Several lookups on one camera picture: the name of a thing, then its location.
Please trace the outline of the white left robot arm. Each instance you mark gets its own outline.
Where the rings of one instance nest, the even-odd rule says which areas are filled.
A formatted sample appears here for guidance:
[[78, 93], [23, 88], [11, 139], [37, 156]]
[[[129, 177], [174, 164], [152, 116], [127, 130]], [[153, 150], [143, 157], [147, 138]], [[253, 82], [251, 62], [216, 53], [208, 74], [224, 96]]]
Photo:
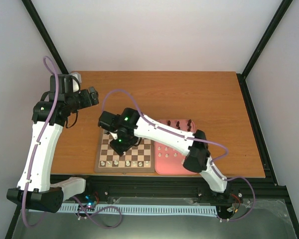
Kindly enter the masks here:
[[50, 77], [50, 90], [33, 108], [32, 138], [26, 165], [15, 188], [7, 191], [9, 201], [26, 209], [56, 213], [62, 203], [77, 195], [82, 200], [93, 197], [94, 188], [82, 177], [71, 177], [60, 183], [50, 183], [51, 166], [58, 139], [68, 128], [68, 117], [79, 110], [99, 103], [94, 87], [81, 88], [77, 72], [60, 74], [59, 86]]

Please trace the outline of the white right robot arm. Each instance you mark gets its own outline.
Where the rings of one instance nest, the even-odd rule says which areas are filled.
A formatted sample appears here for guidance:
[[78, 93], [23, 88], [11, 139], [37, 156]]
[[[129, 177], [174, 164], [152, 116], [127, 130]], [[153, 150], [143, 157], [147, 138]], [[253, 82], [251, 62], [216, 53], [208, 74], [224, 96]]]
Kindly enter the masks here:
[[227, 178], [214, 165], [204, 132], [175, 129], [131, 108], [126, 108], [121, 115], [112, 115], [107, 131], [116, 143], [127, 144], [132, 138], [144, 138], [178, 151], [185, 156], [186, 170], [200, 174], [213, 192], [226, 191]]

